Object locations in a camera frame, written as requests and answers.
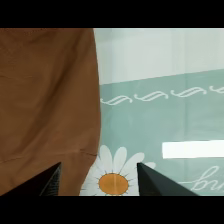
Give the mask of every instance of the teal surface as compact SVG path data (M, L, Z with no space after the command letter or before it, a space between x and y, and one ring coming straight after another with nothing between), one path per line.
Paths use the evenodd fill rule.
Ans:
M143 162L194 192L224 195L224 158L162 158L163 142L224 139L224 70L107 84L100 93L100 145L113 156L122 146L127 159L143 152Z

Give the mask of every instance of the orange flower center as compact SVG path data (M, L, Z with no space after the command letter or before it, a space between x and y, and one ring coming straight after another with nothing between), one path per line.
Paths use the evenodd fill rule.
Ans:
M119 174L109 173L100 178L99 187L106 194L121 195L128 190L128 181Z

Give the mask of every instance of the brown curtain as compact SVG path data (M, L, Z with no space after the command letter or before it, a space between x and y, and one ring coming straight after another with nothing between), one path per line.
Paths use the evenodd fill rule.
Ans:
M79 195L97 154L93 29L0 29L0 194L62 162L59 195Z

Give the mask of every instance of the daisy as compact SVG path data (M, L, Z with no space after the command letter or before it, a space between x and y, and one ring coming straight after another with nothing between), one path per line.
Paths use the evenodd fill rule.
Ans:
M108 147L102 145L80 196L139 196L137 163L142 162L145 155L137 153L127 162L126 157L125 147L120 147L112 159ZM153 169L156 166L153 162L145 164Z

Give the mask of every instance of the white wavy line pattern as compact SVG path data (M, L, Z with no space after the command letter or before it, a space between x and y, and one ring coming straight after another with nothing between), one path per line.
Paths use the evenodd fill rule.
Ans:
M181 93L174 93L174 90L171 90L170 93L177 97L189 97L196 93L202 92L203 94L207 94L207 91L205 89L202 89L201 87L194 87L187 90L184 90Z
M212 92L217 92L217 93L224 93L224 87L221 87L219 89L214 89L214 86L209 86L209 89L212 91Z
M143 97L138 97L137 94L134 94L134 98L137 99L137 100L141 100L141 101L152 101L152 100L155 100L161 96L164 96L165 99L168 99L169 96L164 93L164 92L161 92L161 91L156 91L156 92L153 92L153 93L150 93L146 96L143 96Z
M219 94L224 94L224 87L220 87L219 89L214 89L213 86L209 86L209 90L212 91L212 92L217 92ZM184 90L183 92L180 92L180 93L175 93L174 90L171 90L170 93L171 95L173 96L176 96L176 97L189 97L189 96L192 96L196 93L202 93L202 94L207 94L207 91L201 87L193 87L193 88L190 88L190 89L187 89L187 90ZM164 96L165 99L168 99L169 98L169 95L164 93L164 92L161 92L161 91L156 91L156 92L152 92L146 96L143 96L143 97L138 97L137 94L134 94L134 98L136 100L141 100L141 101L153 101L159 97L162 97ZM129 103L132 103L133 102L133 99L131 99L130 97L128 96L124 96L124 95L120 95L120 96L117 96L109 101L104 101L102 98L100 99L100 102L103 103L103 104L107 104L107 105L111 105L111 106L115 106L117 104L120 104L124 101L129 101Z
M100 102L101 102L101 103L104 103L104 104L107 104L107 105L112 105L112 106L114 106L114 105L117 105L117 104L119 104L119 103L122 103L123 101L126 101L126 100L129 100L129 103L132 103L132 102L133 102L133 100L132 100L130 97L128 97L128 96L123 96L123 95L121 95L121 96L117 96L117 97L115 97L115 98L113 98L113 99L111 99L111 100L109 100L109 101L103 101L103 99L101 98L101 99L100 99Z

